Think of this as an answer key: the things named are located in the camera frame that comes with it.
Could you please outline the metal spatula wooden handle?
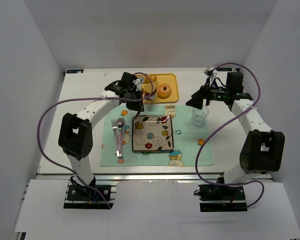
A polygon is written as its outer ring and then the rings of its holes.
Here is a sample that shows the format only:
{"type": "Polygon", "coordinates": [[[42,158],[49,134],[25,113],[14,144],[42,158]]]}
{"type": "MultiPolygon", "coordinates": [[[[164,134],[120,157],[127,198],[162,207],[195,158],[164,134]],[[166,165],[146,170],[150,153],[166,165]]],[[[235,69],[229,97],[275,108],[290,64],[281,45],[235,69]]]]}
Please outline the metal spatula wooden handle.
{"type": "MultiPolygon", "coordinates": [[[[156,98],[156,90],[153,93],[145,93],[145,101],[153,101],[156,98]]],[[[137,119],[139,115],[142,113],[142,111],[138,111],[137,114],[133,117],[134,119],[137,119]]]]}

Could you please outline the seeded bread slice large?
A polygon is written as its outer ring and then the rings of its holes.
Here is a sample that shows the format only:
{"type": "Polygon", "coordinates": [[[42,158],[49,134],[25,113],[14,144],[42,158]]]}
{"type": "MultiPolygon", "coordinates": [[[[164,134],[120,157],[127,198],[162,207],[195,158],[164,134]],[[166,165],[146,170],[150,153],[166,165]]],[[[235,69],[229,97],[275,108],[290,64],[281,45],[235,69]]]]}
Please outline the seeded bread slice large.
{"type": "Polygon", "coordinates": [[[159,86],[159,83],[157,81],[153,82],[153,83],[145,83],[142,85],[142,90],[147,93],[150,94],[151,92],[154,92],[159,86]]]}

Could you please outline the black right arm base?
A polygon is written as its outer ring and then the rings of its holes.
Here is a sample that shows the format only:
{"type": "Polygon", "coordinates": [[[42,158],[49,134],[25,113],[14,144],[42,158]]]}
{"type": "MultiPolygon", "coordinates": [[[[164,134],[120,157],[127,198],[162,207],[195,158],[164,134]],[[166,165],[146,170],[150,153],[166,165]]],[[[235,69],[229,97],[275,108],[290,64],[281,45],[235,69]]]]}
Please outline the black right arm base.
{"type": "Polygon", "coordinates": [[[199,206],[202,213],[248,211],[242,185],[200,184],[193,194],[199,197],[199,206]]]}

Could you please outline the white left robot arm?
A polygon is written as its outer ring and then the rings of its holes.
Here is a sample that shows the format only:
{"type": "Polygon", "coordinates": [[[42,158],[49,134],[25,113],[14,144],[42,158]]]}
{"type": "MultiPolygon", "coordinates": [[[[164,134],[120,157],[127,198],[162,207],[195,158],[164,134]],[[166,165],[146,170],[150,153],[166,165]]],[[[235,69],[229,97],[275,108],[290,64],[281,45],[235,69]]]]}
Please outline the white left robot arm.
{"type": "Polygon", "coordinates": [[[58,145],[70,160],[76,183],[95,185],[89,161],[93,129],[103,117],[123,103],[131,111],[144,111],[141,80],[128,72],[124,72],[118,82],[106,86],[103,93],[84,109],[63,116],[58,145]]]}

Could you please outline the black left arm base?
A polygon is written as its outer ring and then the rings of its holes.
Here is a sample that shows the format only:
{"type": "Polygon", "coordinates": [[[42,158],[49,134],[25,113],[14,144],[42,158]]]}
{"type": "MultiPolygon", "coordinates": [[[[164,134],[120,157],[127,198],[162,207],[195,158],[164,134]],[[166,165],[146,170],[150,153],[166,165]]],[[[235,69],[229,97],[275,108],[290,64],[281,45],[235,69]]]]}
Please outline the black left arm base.
{"type": "Polygon", "coordinates": [[[73,177],[68,181],[66,188],[63,208],[64,209],[87,209],[87,210],[110,210],[114,205],[116,197],[116,187],[114,184],[97,184],[93,185],[103,195],[84,185],[80,185],[73,177]]]}

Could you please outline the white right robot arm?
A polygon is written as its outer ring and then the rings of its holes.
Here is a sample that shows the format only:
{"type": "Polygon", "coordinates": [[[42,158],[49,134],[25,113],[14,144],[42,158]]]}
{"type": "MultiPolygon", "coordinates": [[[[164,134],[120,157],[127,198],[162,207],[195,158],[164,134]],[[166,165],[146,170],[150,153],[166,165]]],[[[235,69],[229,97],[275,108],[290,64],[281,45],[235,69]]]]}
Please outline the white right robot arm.
{"type": "Polygon", "coordinates": [[[210,78],[191,95],[186,106],[201,110],[211,101],[225,103],[243,128],[246,139],[239,155],[239,163],[223,173],[223,182],[236,186],[256,176],[277,172],[281,167],[285,135],[274,131],[258,113],[255,101],[244,92],[244,75],[228,72],[225,86],[217,86],[210,78]]]}

